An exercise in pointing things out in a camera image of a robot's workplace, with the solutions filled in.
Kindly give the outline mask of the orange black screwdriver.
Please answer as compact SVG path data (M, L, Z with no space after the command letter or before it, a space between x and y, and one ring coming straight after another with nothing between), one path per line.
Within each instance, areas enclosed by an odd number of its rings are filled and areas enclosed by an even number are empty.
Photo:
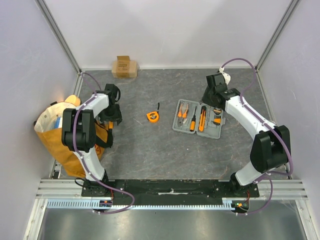
M196 113L197 113L197 106L195 107L194 109L194 114L193 114L193 117L191 119L191 122L190 122L190 127L189 127L189 131L190 132L193 132L195 130L195 126L196 126Z
M108 129L109 129L109 130L112 130L112 129L113 129L113 122L110 121L110 122L108 123Z

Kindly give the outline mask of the grey plastic tool case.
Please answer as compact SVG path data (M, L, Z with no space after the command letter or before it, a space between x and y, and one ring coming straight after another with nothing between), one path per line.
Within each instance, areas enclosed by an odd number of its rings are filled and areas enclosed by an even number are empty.
M182 127L178 127L178 110L180 106L180 101L189 103L189 110L187 114L187 122L182 125ZM198 130L199 128L199 123L200 123L200 116L201 116L201 111L202 111L202 106L206 106L206 118L205 118L205 125L204 125L204 130L200 132ZM194 111L196 108L196 120L195 120L195 129L193 132L190 132L190 124L191 124L191 119L194 115ZM224 111L222 111L221 115L221 125L215 125L213 123L214 119L214 113L213 113L213 108L212 106L209 106L205 103L200 103L192 100L186 100L186 99L179 99L175 111L175 116L173 119L173 124L172 124L172 129L174 131L180 132L180 133L185 133L185 134L196 134L200 137L206 137L209 139L214 139L217 140L221 137L221 131L222 131L222 126L225 124L225 118L224 118Z

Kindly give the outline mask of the orange utility knife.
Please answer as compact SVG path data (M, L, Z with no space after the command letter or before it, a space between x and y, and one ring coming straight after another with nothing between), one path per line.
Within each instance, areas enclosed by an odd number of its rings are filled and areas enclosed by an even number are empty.
M205 121L206 121L206 111L207 111L207 107L206 106L202 106L201 107L199 125L198 125L198 131L199 132L203 132L204 131Z

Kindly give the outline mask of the orange tape measure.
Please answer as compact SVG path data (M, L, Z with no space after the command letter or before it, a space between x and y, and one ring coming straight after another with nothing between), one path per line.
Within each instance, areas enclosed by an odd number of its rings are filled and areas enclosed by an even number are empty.
M157 110L148 112L146 114L146 117L150 123L156 123L159 121L159 119L160 119L159 109L160 109L160 103L158 102L157 103Z

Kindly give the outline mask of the orange pliers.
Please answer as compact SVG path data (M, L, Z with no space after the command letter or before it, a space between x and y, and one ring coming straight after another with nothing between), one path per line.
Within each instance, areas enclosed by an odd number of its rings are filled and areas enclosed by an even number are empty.
M178 127L182 127L187 122L188 112L189 112L189 103L184 102L184 101L180 101L178 113L177 113L177 118L178 118L177 126Z

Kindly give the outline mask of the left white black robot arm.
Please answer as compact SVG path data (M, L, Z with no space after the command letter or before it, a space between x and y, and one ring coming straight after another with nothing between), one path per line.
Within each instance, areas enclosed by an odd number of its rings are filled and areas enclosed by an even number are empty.
M83 197L106 197L111 192L95 146L105 149L113 145L113 123L119 125L123 120L120 98L120 89L108 83L104 90L94 92L80 106L63 111L61 141L77 156L84 169Z

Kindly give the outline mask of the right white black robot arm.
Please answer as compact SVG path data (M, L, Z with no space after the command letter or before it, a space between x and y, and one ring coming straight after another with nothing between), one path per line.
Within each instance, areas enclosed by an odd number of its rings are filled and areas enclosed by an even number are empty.
M240 197L248 186L276 174L278 167L289 164L287 174L291 175L293 160L289 129L285 125L277 126L253 109L242 93L228 87L230 80L224 72L206 76L207 86L201 100L234 117L253 140L249 163L230 177L229 191Z

